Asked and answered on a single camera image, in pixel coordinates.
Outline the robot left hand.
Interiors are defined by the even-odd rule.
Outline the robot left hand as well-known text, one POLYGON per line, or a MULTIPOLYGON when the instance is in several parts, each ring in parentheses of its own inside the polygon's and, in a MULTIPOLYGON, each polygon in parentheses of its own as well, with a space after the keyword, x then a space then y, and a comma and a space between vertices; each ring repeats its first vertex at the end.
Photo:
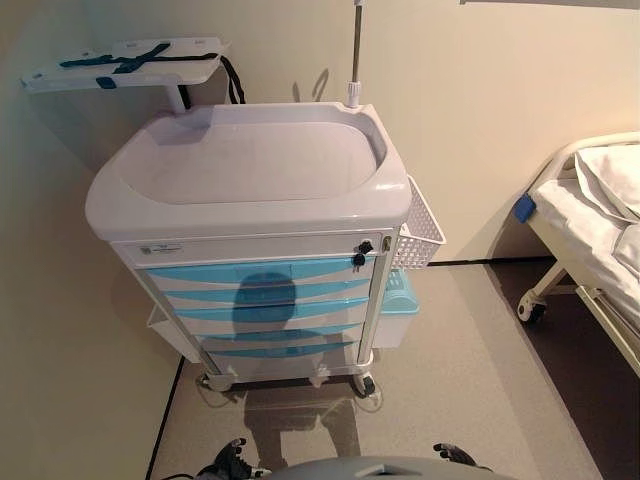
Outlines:
POLYGON ((214 474, 221 479, 260 479, 272 474, 268 468, 252 466, 243 457, 246 438, 236 438, 227 443, 216 455, 214 474))

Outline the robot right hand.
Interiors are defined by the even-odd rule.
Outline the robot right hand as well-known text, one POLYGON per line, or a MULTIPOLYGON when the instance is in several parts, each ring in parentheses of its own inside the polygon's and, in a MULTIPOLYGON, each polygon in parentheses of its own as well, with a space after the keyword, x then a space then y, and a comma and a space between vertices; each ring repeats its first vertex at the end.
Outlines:
POLYGON ((436 443, 433 445, 433 450, 446 461, 492 472, 491 468, 477 463, 470 454, 454 444, 436 443))

